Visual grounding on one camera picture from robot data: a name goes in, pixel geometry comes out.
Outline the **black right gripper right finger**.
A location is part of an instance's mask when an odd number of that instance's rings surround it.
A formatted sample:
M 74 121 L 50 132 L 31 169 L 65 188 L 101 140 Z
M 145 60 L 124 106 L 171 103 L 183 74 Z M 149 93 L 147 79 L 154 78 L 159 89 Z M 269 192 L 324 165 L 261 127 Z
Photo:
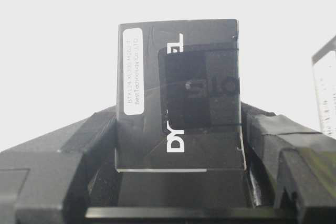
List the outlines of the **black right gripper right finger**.
M 257 199 L 297 223 L 335 223 L 335 140 L 284 115 L 241 104 Z

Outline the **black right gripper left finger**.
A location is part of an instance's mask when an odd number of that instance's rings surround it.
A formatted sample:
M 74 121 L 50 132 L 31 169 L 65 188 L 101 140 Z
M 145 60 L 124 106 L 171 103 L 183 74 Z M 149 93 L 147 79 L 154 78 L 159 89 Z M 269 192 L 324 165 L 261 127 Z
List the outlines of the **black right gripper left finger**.
M 1 152 L 1 223 L 84 223 L 114 152 L 115 107 Z

